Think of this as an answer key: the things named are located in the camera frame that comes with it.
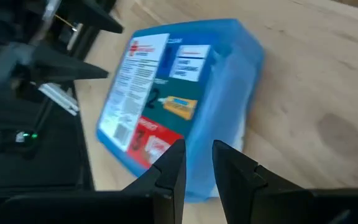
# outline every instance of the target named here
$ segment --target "plastic case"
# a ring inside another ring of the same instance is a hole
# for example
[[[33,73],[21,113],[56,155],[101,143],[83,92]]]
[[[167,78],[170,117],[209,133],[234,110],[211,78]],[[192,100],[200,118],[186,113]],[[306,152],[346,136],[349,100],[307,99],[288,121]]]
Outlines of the plastic case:
[[[185,138],[186,201],[216,196],[213,140],[234,144],[263,58],[261,45],[236,19],[138,30],[127,44],[96,135],[136,176]]]

